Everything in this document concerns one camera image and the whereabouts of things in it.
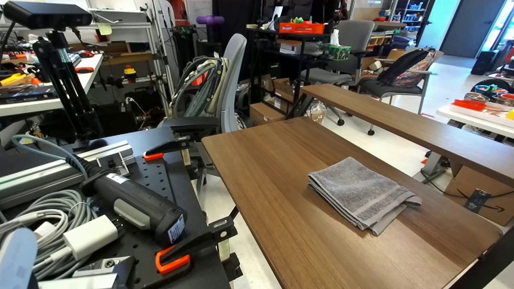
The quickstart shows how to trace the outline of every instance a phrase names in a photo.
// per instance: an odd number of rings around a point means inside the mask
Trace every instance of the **floor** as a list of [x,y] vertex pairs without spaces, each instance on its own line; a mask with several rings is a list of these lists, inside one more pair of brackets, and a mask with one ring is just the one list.
[[[470,88],[484,77],[470,73],[470,59],[460,61],[455,57],[444,57],[444,61],[436,62],[431,70],[436,72],[436,75],[433,77],[429,85],[423,115],[447,122],[449,118],[439,117],[436,114],[437,107],[452,102],[455,98],[463,98],[465,93],[470,91]],[[420,98],[397,96],[394,99],[394,104],[415,112],[418,109],[418,101]],[[323,120],[323,125],[408,175],[417,176],[420,168],[423,167],[421,160],[425,159],[428,149],[399,138],[383,128],[376,128],[376,134],[368,136],[368,123],[357,117],[346,117],[346,125],[338,126],[335,123],[335,115],[328,114],[328,117]],[[436,184],[445,187],[450,176],[450,173],[442,175],[436,181]],[[230,197],[224,181],[213,175],[209,175],[208,186],[201,192],[201,202],[209,215],[209,220],[227,216],[235,207],[235,202]],[[237,218],[237,228],[240,234],[230,240],[230,248],[238,253],[245,274],[235,279],[232,285],[235,289],[280,287],[280,282],[277,281],[256,239],[253,237],[253,232],[246,226],[241,213]],[[511,266],[508,266],[487,287],[514,287],[514,265],[511,263]]]

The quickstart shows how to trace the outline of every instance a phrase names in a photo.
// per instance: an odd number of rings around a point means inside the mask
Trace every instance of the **gray cloth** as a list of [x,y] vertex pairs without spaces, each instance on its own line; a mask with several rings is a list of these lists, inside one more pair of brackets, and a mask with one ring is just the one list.
[[309,183],[354,226],[375,234],[381,234],[407,204],[421,204],[421,197],[354,157],[309,173]]

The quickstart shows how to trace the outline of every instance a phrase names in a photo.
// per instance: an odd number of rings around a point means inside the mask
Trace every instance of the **white table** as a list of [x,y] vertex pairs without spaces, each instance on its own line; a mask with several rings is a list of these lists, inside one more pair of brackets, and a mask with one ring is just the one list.
[[[79,80],[87,93],[92,88],[92,83],[97,77],[98,67],[102,64],[103,54],[95,54],[94,57],[82,57],[78,67],[94,67],[90,73],[79,73]],[[62,109],[62,99],[42,99],[42,101],[28,101],[28,102],[13,102],[13,104],[0,104],[0,117],[17,115],[17,114],[33,114],[41,110],[53,110]]]
[[486,118],[479,118],[479,117],[473,117],[473,115],[468,115],[468,114],[461,114],[458,110],[453,110],[450,106],[452,104],[439,107],[437,114],[444,115],[444,117],[449,117],[452,120],[457,120],[457,122],[463,122],[463,123],[471,125],[471,126],[478,126],[478,128],[489,130],[489,131],[494,131],[494,133],[498,133],[498,134],[503,134],[503,136],[514,138],[514,128],[513,126],[506,126],[506,125],[502,125],[502,123],[489,122]]

